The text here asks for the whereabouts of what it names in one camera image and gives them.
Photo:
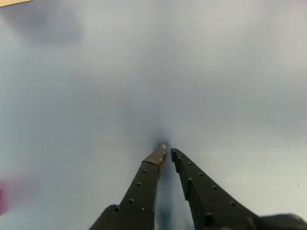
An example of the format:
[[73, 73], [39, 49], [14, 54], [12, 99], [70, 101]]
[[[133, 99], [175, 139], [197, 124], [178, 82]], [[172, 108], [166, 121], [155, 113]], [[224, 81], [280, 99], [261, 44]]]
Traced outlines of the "gripper black right finger with holes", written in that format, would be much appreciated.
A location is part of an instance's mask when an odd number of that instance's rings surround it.
[[187, 155], [171, 149], [197, 230], [262, 230], [263, 220], [237, 202]]

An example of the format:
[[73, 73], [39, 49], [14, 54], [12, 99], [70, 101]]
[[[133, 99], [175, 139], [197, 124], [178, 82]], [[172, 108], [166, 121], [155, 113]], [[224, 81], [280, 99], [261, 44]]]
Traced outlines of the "gripper black left finger taped tip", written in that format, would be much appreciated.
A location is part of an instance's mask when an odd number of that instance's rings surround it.
[[159, 178], [166, 161], [166, 145], [145, 158], [118, 205], [108, 206], [90, 229], [153, 230]]

